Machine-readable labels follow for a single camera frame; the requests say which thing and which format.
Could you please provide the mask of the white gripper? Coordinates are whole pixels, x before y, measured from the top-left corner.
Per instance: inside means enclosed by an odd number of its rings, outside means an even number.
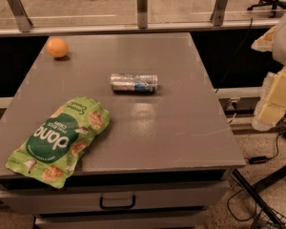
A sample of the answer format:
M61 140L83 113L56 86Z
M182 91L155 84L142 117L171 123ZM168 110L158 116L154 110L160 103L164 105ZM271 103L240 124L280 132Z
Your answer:
M252 126L266 132L286 114L286 31L273 26L255 40L251 48L258 52L271 52L273 59L283 65L278 73L267 73L260 100L255 106Z

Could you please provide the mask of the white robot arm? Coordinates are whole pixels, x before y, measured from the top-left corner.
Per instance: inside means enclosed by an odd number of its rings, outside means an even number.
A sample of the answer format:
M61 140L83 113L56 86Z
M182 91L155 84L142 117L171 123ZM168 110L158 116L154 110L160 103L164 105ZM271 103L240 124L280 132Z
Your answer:
M274 61L283 65L278 73L267 73L255 107L252 125L256 130L266 132L286 114L286 13L275 26L255 40L251 48L258 52L271 52Z

